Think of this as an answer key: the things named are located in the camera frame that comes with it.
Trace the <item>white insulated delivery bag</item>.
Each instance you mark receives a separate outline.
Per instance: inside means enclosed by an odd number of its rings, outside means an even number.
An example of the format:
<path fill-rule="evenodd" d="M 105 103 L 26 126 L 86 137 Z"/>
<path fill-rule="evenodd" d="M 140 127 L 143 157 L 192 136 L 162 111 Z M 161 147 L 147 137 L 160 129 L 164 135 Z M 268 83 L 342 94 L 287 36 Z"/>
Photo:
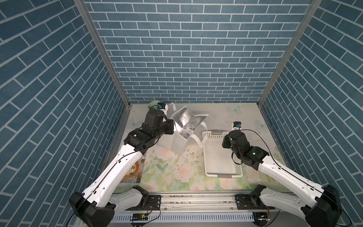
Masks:
<path fill-rule="evenodd" d="M 178 156 L 182 156 L 186 150 L 188 143 L 194 140 L 199 148 L 203 148 L 207 140 L 206 137 L 198 136 L 198 129 L 208 127 L 205 123 L 208 114 L 196 114 L 189 110 L 187 106 L 177 109 L 175 103 L 170 103 L 166 107 L 166 113 L 172 110 L 170 119 L 174 121 L 174 129 L 172 135 L 163 135 L 157 145 L 172 151 Z"/>

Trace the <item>white plastic basket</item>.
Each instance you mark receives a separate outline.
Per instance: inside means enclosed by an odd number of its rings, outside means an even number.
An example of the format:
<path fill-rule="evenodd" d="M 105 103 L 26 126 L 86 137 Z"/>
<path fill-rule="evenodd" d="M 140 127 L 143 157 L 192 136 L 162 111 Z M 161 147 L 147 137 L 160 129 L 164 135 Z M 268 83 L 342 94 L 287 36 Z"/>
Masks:
<path fill-rule="evenodd" d="M 204 131 L 202 133 L 204 143 L 205 174 L 208 177 L 239 178 L 243 176 L 241 162 L 232 156 L 230 148 L 223 148 L 222 142 L 228 132 Z"/>

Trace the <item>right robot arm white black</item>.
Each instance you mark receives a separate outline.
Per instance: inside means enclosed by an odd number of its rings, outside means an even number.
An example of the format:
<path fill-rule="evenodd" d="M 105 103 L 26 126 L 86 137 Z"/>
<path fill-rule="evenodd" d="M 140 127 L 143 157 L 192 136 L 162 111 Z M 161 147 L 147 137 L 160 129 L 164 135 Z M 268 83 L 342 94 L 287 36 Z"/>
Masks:
<path fill-rule="evenodd" d="M 343 209 L 338 190 L 328 184 L 322 186 L 299 175 L 276 161 L 270 152 L 252 146 L 241 130 L 229 132 L 223 139 L 242 164 L 272 177 L 294 195 L 276 192 L 259 184 L 251 193 L 251 205 L 274 207 L 294 214 L 311 227 L 335 227 Z"/>

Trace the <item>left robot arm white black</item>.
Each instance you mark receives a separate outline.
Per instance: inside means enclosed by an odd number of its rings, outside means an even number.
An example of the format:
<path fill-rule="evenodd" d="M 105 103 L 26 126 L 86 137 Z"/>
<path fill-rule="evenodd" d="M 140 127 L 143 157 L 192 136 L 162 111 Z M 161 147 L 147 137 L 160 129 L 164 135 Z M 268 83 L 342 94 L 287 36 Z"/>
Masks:
<path fill-rule="evenodd" d="M 144 209 L 148 191 L 134 186 L 129 191 L 113 195 L 128 170 L 164 135 L 174 133 L 174 121 L 166 110 L 149 109 L 144 123 L 131 131 L 124 144 L 100 176 L 83 192 L 74 192 L 69 203 L 75 215 L 89 227 L 106 227 L 114 215 L 130 208 Z"/>

